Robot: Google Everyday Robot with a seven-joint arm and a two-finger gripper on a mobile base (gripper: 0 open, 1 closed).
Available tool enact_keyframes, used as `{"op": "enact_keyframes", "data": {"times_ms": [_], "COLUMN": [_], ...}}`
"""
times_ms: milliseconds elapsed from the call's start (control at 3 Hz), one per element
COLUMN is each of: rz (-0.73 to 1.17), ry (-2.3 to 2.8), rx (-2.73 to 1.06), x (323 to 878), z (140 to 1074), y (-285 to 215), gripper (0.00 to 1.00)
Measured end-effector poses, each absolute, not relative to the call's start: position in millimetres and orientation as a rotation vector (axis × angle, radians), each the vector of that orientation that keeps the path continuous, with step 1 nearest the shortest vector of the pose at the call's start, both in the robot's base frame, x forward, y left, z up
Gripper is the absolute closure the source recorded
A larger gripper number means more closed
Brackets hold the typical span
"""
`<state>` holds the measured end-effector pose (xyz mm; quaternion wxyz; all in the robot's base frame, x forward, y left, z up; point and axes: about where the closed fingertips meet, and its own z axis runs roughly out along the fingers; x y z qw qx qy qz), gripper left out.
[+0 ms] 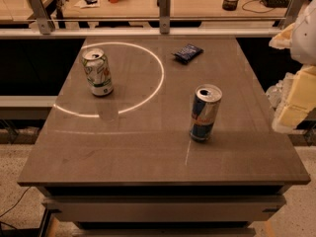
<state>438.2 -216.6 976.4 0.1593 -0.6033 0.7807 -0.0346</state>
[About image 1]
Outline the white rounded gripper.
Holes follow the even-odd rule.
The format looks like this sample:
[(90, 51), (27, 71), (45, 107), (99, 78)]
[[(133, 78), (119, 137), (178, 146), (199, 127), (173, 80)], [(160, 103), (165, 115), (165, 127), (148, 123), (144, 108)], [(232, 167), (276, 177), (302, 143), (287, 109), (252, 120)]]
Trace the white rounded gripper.
[(295, 24), (270, 40), (269, 46), (290, 48), (292, 59), (310, 64), (303, 65), (295, 74), (286, 73), (282, 81), (281, 100), (272, 129), (290, 134), (316, 108), (316, 8), (308, 6)]

